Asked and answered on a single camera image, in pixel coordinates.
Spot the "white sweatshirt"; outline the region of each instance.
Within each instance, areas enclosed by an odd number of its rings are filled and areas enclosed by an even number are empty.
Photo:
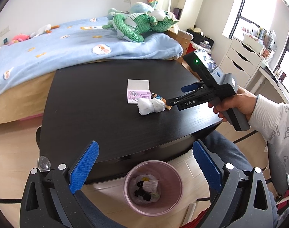
[[[289,174],[289,105],[277,104],[258,95],[249,124],[274,147]]]

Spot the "hand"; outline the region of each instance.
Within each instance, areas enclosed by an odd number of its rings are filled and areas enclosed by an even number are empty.
[[[218,113],[218,117],[222,118],[222,120],[226,122],[227,119],[221,112],[230,108],[237,108],[242,114],[246,115],[246,118],[249,121],[254,111],[255,105],[256,96],[246,89],[238,87],[237,94],[225,98],[223,101],[221,101],[220,104],[214,107],[214,113]],[[208,107],[212,108],[213,105],[209,102]]]

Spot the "jeans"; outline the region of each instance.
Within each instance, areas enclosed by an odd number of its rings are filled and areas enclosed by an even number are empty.
[[[213,131],[210,135],[203,139],[202,142],[210,152],[218,154],[224,163],[230,162],[237,169],[252,171],[253,167],[250,165],[245,155],[233,142],[226,139],[219,132]],[[276,227],[278,222],[276,202],[270,191],[269,194],[273,213],[273,227]]]
[[[202,142],[210,152],[218,154],[225,163],[230,162],[240,170],[252,171],[253,167],[247,161],[245,155],[243,155],[243,153],[233,142],[227,140],[217,131],[213,131],[204,140],[202,140]],[[81,190],[76,191],[75,197],[87,217],[97,228],[126,228],[100,212],[100,210],[83,194],[83,192],[81,192]],[[273,226],[275,227],[278,222],[278,214],[276,202],[274,201],[273,194],[271,192],[270,197],[273,212]]]

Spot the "pink trash can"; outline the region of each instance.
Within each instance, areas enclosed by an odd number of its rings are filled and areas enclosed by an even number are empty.
[[[157,191],[160,192],[160,199],[157,202],[138,205],[130,197],[130,180],[143,174],[155,176],[159,182]],[[124,181],[124,198],[129,206],[136,212],[145,216],[160,216],[168,213],[178,205],[182,198],[182,180],[177,170],[170,164],[150,160],[136,165],[129,171]]]

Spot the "drawer handle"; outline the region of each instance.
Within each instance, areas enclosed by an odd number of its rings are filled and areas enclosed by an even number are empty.
[[[240,58],[244,59],[246,62],[250,62],[248,59],[246,59],[243,55],[237,53],[239,55]]]
[[[241,70],[241,71],[244,71],[238,64],[236,64],[234,61],[232,61],[233,63],[234,63],[234,65],[235,65],[235,67],[236,68],[238,68],[239,70]]]
[[[242,46],[243,46],[245,49],[247,49],[248,51],[250,51],[250,52],[254,52],[254,51],[251,50],[248,46],[246,46],[246,45],[244,45],[244,44],[242,44]]]

